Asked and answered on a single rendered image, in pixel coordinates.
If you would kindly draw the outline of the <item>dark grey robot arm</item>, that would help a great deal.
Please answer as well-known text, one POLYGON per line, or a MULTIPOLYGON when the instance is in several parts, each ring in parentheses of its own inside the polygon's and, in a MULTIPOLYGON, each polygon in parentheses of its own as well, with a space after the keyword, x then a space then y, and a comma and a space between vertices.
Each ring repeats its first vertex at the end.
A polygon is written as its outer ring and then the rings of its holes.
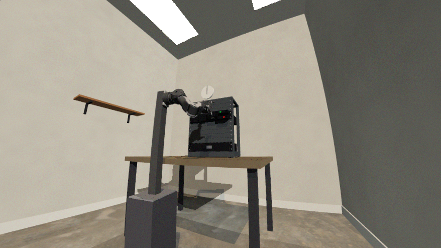
POLYGON ((163 106, 169 107, 171 104, 179 104, 189 117, 198 117, 206 108, 209 107, 207 101, 191 103, 182 89, 173 92, 164 90, 163 106))

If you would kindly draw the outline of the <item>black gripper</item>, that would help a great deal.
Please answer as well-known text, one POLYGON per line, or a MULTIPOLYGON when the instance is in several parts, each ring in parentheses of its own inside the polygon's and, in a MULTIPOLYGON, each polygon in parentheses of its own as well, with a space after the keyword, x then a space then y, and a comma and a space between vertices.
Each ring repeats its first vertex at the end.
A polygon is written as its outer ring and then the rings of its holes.
POLYGON ((208 119, 214 119, 214 117, 212 116, 212 103, 214 103, 214 101, 208 101, 208 105, 209 107, 206 108, 206 110, 204 110, 202 113, 208 113, 209 116, 207 116, 208 119))

